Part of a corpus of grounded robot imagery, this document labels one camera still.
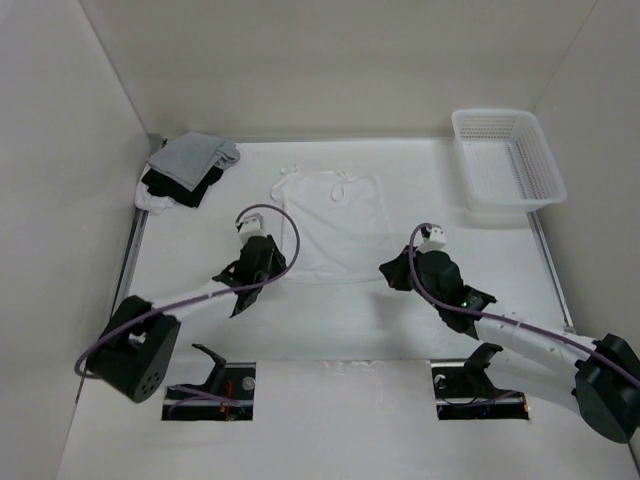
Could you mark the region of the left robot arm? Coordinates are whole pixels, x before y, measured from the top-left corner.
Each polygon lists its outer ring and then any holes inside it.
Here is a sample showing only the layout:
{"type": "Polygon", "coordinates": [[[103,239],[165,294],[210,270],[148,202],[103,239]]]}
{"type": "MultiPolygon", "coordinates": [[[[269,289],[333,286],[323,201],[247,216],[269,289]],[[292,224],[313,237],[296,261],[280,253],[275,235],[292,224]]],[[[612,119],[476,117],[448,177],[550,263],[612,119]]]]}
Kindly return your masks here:
{"type": "Polygon", "coordinates": [[[250,308],[262,288],[286,271],[286,259],[273,237],[252,236],[237,260],[196,290],[164,300],[125,298],[75,370],[142,403],[165,379],[183,320],[195,314],[233,318],[250,308]]]}

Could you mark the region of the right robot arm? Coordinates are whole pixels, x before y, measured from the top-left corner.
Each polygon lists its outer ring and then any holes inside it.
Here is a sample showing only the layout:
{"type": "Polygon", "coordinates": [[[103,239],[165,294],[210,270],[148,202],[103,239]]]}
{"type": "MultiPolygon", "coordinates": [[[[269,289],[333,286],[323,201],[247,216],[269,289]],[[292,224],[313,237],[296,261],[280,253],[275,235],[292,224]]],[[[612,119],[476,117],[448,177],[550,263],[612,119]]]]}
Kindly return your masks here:
{"type": "Polygon", "coordinates": [[[607,440],[624,444],[633,438],[639,428],[639,358],[626,340],[511,319],[494,296],[466,284],[442,251],[406,247],[379,270],[391,289],[416,292],[448,328],[479,341],[463,373],[471,393],[527,393],[577,414],[607,440]]]}

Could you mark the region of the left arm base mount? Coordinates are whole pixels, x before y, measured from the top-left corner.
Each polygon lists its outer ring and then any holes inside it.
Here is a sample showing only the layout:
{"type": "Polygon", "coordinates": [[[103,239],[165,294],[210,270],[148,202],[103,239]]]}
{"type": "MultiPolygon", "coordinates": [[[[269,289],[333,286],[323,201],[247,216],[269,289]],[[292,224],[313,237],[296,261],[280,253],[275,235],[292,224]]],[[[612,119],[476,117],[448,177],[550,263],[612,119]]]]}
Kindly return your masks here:
{"type": "Polygon", "coordinates": [[[229,362],[205,345],[198,356],[173,360],[161,419],[177,422],[251,421],[257,383],[254,362],[229,362]]]}

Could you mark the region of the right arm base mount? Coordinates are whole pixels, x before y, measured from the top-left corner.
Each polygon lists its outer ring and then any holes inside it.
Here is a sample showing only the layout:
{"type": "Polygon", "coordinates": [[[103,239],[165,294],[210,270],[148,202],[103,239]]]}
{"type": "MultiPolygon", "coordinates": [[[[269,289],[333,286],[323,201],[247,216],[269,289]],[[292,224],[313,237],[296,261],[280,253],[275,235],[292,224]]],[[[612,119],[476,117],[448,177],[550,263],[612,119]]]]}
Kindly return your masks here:
{"type": "Polygon", "coordinates": [[[483,343],[467,359],[431,364],[439,420],[529,420],[524,394],[496,388],[486,373],[502,350],[483,343]]]}

